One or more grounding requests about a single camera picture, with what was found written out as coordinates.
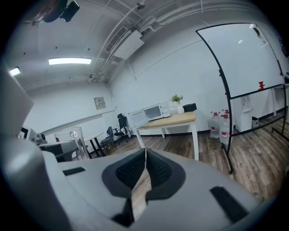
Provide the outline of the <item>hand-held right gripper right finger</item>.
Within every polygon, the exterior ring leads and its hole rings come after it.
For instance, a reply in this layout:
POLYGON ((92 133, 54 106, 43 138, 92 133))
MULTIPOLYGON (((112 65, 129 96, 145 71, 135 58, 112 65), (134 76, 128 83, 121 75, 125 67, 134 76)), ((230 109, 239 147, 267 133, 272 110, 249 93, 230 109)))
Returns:
POLYGON ((253 231, 270 209, 209 164, 147 149, 152 189, 134 231, 253 231))

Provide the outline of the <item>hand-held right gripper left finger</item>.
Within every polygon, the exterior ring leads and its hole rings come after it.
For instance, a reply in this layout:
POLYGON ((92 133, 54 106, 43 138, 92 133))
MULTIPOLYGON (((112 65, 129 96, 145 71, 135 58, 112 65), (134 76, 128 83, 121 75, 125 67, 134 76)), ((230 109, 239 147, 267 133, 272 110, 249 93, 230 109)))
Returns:
POLYGON ((72 231, 126 231, 134 224, 132 190, 145 168, 145 149, 58 163, 44 152, 50 184, 72 231))

